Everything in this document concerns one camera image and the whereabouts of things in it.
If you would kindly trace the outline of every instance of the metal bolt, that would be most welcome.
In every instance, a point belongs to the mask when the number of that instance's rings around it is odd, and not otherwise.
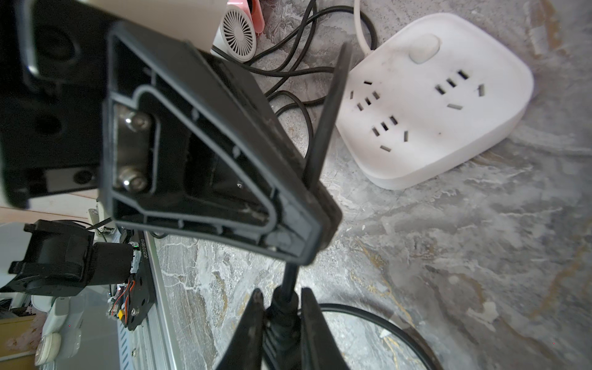
[[[126,126],[133,132],[146,131],[152,126],[152,118],[143,112],[129,112],[126,117]]]
[[[119,180],[130,193],[140,192],[148,186],[148,180],[144,174],[133,168],[123,169],[119,174]]]

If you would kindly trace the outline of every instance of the red wire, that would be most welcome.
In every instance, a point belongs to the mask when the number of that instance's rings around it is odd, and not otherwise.
[[[136,284],[136,281],[134,280],[134,282],[131,285],[130,292],[127,294],[127,297],[126,297],[126,325],[127,325],[127,303],[130,300],[131,290],[134,288],[135,284]]]
[[[119,297],[117,297],[117,299],[115,300],[115,303],[113,303],[113,308],[115,308],[115,305],[117,304],[117,301],[119,301],[119,299],[126,294],[127,287],[126,287],[126,290],[124,290],[123,293]]]

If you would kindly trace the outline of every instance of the power socket outlet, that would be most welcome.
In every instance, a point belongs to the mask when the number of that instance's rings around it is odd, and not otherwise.
[[[348,76],[337,129],[364,174],[404,189],[484,152],[526,111],[530,69],[447,13],[409,24]]]

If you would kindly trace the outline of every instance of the marble surface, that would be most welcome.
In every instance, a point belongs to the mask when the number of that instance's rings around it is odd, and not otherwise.
[[[262,5],[261,50],[298,25],[306,2]],[[362,1],[362,10],[381,43],[421,16],[458,14],[530,66],[535,93],[507,140],[404,191],[367,181],[335,131],[322,181],[343,222],[330,247],[301,270],[298,287],[311,287],[321,303],[364,308],[418,333],[444,369],[592,368],[592,2],[374,0]],[[351,15],[319,22],[306,65],[332,64],[336,40],[355,43]],[[256,65],[270,69],[285,55]],[[355,45],[355,62],[361,58]],[[275,79],[258,82],[265,90]],[[328,76],[303,76],[284,87],[305,100],[324,95],[328,83]],[[316,120],[320,109],[311,113]],[[301,114],[281,121],[305,150]],[[254,287],[268,304],[284,267],[178,236],[159,241],[158,255],[187,369],[215,367]],[[371,324],[338,314],[327,320],[352,369],[423,368]]]

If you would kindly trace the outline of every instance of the small fan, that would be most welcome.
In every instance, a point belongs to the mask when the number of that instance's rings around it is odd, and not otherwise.
[[[255,28],[244,10],[236,5],[226,6],[214,45],[240,62],[246,62],[255,55]]]

